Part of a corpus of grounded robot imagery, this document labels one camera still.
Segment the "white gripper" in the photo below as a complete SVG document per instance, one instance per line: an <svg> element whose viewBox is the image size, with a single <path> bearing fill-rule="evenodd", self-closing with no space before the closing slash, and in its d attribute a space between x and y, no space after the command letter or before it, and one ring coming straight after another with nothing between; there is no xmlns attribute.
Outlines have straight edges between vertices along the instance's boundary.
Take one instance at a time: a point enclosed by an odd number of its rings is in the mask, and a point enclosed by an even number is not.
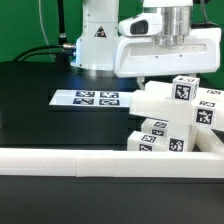
<svg viewBox="0 0 224 224"><path fill-rule="evenodd" d="M113 70L137 77L215 72L220 66L221 29L191 25L193 0L143 0L143 11L119 23Z"/></svg>

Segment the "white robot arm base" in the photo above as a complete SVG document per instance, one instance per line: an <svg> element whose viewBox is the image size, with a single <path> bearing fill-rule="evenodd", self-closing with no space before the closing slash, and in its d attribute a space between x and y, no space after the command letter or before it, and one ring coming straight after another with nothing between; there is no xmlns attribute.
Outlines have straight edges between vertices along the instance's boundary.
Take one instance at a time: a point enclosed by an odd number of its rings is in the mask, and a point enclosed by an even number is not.
<svg viewBox="0 0 224 224"><path fill-rule="evenodd" d="M82 34L70 65L89 76L114 76L119 0L82 0Z"/></svg>

